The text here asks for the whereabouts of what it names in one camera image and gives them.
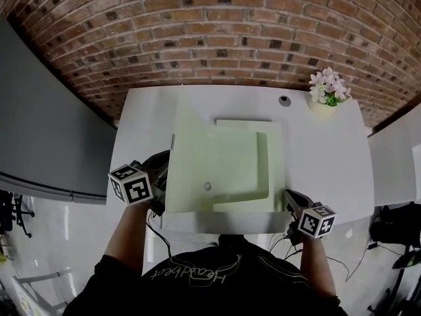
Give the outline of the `grey refrigerator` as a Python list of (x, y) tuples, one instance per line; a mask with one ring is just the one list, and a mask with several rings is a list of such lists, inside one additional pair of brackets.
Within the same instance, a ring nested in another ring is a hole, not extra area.
[(0, 16), (0, 190), (103, 205), (115, 138)]

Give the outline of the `white bookshelf cabinet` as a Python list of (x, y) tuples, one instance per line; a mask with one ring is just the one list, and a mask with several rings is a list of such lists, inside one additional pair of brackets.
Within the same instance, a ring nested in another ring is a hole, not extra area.
[(374, 205), (421, 203), (421, 104), (368, 138)]

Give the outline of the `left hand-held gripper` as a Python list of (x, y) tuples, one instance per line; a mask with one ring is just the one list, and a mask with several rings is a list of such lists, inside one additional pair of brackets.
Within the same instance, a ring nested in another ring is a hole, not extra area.
[(143, 163), (136, 160), (109, 173), (115, 196), (127, 206), (149, 202), (152, 211), (161, 216), (165, 211), (166, 184), (170, 151), (162, 151)]

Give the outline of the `person's right forearm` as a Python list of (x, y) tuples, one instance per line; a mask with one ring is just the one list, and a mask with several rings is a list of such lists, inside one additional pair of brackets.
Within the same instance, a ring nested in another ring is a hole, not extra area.
[(321, 239), (302, 237), (300, 270), (313, 288), (325, 298), (336, 297), (336, 289)]

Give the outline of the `person's left forearm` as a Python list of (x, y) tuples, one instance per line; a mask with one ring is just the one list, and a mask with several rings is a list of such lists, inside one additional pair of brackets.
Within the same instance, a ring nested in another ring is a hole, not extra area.
[(139, 275), (143, 272), (147, 213), (150, 208), (150, 201), (127, 206), (105, 249), (105, 255), (119, 260)]

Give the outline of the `potted pink flower plant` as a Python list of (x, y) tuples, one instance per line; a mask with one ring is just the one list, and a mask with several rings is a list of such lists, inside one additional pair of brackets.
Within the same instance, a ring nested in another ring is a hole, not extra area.
[(338, 105), (351, 99), (351, 89), (333, 68), (328, 67), (310, 75), (310, 109), (328, 118), (333, 115)]

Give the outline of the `white desk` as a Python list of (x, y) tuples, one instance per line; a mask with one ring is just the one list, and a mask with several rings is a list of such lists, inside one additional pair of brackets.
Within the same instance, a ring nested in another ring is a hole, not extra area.
[[(178, 97), (187, 94), (207, 122), (266, 120), (282, 126), (285, 184), (337, 213), (336, 224), (374, 211), (372, 160), (358, 103), (348, 100), (329, 118), (308, 105), (306, 92), (230, 85), (157, 86), (131, 89), (118, 125), (111, 169), (145, 161), (167, 150)], [(279, 104), (280, 96), (290, 107)]]

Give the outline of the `light green paper sheet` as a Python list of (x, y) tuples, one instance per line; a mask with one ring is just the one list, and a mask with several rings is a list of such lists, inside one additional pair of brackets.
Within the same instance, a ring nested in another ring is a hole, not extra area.
[(178, 100), (165, 206), (169, 213), (283, 211), (282, 126), (253, 120), (204, 121)]

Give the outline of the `black office chair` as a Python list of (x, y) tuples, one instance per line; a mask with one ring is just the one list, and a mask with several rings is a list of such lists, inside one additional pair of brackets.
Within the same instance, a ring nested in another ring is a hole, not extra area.
[(33, 211), (24, 211), (22, 209), (22, 195), (0, 190), (0, 235), (10, 232), (15, 221), (23, 229), (25, 235), (31, 238), (32, 234), (26, 230), (24, 224), (24, 215), (35, 217)]

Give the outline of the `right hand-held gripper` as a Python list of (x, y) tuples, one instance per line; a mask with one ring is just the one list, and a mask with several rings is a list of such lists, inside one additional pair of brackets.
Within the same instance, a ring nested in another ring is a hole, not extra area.
[(287, 230), (292, 245), (298, 245), (302, 238), (322, 238), (331, 232), (337, 213), (319, 201), (294, 190), (284, 190), (286, 209), (293, 217)]

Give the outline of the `person's black shirt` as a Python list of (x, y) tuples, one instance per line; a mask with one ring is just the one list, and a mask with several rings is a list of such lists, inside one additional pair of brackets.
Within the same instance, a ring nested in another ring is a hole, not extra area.
[(103, 256), (63, 316), (347, 316), (293, 264), (239, 236), (137, 274)]

